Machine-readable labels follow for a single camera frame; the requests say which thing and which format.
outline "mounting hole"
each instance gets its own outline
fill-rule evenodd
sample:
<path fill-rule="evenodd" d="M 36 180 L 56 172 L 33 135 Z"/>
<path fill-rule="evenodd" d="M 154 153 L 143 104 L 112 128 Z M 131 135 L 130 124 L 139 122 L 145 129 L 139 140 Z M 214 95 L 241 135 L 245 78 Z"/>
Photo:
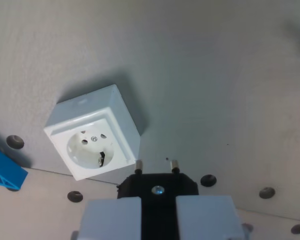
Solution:
<path fill-rule="evenodd" d="M 291 233 L 292 234 L 300 234 L 300 224 L 294 225 L 291 228 Z"/>
<path fill-rule="evenodd" d="M 276 194 L 276 191 L 272 187 L 265 187 L 259 192 L 259 197 L 262 199 L 270 199 Z"/>
<path fill-rule="evenodd" d="M 17 135 L 10 135 L 6 138 L 6 144 L 12 149 L 22 149 L 25 146 L 24 140 Z"/>
<path fill-rule="evenodd" d="M 67 197 L 73 203 L 80 203 L 84 199 L 84 196 L 79 191 L 71 191 Z"/>
<path fill-rule="evenodd" d="M 6 187 L 6 189 L 8 189 L 8 190 L 11 191 L 11 192 L 18 192 L 18 191 L 19 191 L 18 189 L 9 188 L 9 187 Z"/>
<path fill-rule="evenodd" d="M 249 233 L 252 233 L 254 230 L 254 226 L 249 223 L 243 223 L 242 227 L 246 229 Z"/>
<path fill-rule="evenodd" d="M 215 185 L 217 183 L 217 178 L 214 175 L 208 174 L 208 175 L 204 175 L 201 180 L 200 183 L 202 186 L 204 187 L 212 187 L 213 185 Z"/>

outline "metal screw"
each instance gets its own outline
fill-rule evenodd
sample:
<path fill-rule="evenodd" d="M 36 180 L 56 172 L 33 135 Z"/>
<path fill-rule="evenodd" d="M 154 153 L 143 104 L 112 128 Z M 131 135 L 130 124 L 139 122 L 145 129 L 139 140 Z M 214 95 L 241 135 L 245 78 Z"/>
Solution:
<path fill-rule="evenodd" d="M 165 188 L 163 186 L 154 186 L 151 192 L 155 195 L 161 195 L 165 192 Z"/>

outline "blue plastic object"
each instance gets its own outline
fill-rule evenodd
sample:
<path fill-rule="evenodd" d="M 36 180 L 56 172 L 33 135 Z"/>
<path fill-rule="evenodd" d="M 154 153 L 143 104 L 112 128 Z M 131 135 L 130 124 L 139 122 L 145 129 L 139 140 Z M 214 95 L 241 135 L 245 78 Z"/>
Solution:
<path fill-rule="evenodd" d="M 0 152 L 0 185 L 19 190 L 28 172 Z"/>

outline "power socket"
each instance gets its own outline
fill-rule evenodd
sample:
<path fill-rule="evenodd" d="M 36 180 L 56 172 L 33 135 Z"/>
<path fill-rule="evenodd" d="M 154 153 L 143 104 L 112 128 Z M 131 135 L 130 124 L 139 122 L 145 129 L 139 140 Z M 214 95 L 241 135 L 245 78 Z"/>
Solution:
<path fill-rule="evenodd" d="M 140 135 L 116 85 L 58 103 L 44 131 L 77 181 L 138 159 Z"/>

